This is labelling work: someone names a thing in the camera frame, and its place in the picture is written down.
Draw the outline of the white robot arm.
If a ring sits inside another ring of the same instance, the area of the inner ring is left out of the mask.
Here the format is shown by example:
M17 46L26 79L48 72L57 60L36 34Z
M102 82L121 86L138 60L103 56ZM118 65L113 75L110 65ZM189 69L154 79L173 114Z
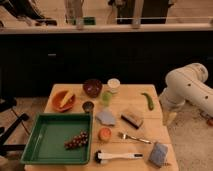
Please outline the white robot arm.
M186 101L201 109L208 119L213 118L213 88L205 84L207 79L208 70L200 63L192 63L167 73L166 87L159 95L165 126L175 119Z

